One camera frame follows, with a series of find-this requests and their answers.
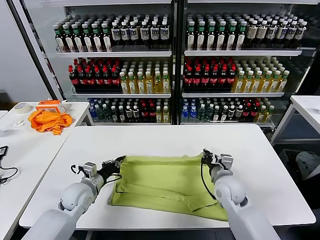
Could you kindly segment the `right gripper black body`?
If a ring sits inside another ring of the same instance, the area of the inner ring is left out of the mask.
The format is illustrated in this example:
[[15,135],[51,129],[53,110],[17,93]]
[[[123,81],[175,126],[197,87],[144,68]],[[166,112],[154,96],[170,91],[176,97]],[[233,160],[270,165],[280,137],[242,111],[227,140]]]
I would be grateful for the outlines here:
[[220,158],[205,158],[203,163],[208,166],[208,172],[211,173],[212,170],[219,171],[223,169]]

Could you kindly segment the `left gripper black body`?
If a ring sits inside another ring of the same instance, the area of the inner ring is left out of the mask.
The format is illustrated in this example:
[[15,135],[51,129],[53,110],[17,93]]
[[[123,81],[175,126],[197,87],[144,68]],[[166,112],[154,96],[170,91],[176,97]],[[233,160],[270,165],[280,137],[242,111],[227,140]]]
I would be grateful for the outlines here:
[[99,174],[103,177],[103,179],[108,179],[112,174],[119,174],[120,166],[115,163],[113,167],[101,167],[99,170]]

